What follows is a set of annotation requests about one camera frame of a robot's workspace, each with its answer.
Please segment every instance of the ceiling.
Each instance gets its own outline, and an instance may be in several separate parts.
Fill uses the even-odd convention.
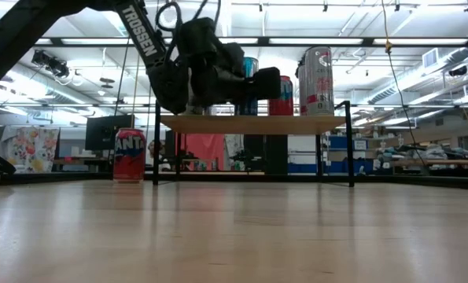
[[[0,17],[15,1],[0,1]],[[179,0],[184,20],[189,20],[197,10],[200,1]],[[305,0],[223,0],[217,28],[217,35],[223,37],[241,36],[341,36],[341,37],[385,37],[384,17],[380,0],[328,0],[328,9],[323,12],[322,1]],[[400,10],[395,12],[395,1],[385,0],[387,24],[390,36],[411,37],[468,37],[467,1],[452,0],[400,0]],[[149,19],[154,24],[157,4],[162,1],[146,1]],[[203,17],[214,17],[216,1],[211,0],[202,13]],[[175,19],[172,11],[164,13],[164,19]],[[97,12],[91,9],[61,18],[44,37],[123,37],[123,27],[117,15],[112,12]],[[150,84],[146,70],[139,65],[134,48],[127,52],[123,67],[125,48],[105,49],[90,47],[39,47],[48,54],[68,62],[72,73],[79,75],[59,79],[45,70],[37,70],[31,63],[34,50],[29,50],[20,60],[20,70],[27,70],[27,76],[38,72],[38,77],[47,88],[61,87],[71,92],[72,97],[94,103],[113,103],[118,94],[122,68],[120,96],[131,103],[136,95],[137,103],[148,103]],[[245,47],[247,57],[255,57],[260,67],[275,66],[282,75],[289,75],[298,89],[294,77],[297,62],[306,47]],[[431,48],[395,48],[392,50],[392,63],[397,75],[422,63],[422,55]],[[392,81],[392,71],[384,48],[361,49],[333,48],[333,87],[337,100],[350,99],[359,103],[363,95],[380,85]],[[100,96],[99,79],[115,81],[111,90]],[[418,96],[429,94],[442,85],[441,76],[432,76],[412,86],[409,91]]]

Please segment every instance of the monitor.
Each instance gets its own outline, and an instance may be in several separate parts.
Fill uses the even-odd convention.
[[[120,128],[132,127],[133,116],[108,116],[87,119],[86,150],[115,149],[115,136]]]

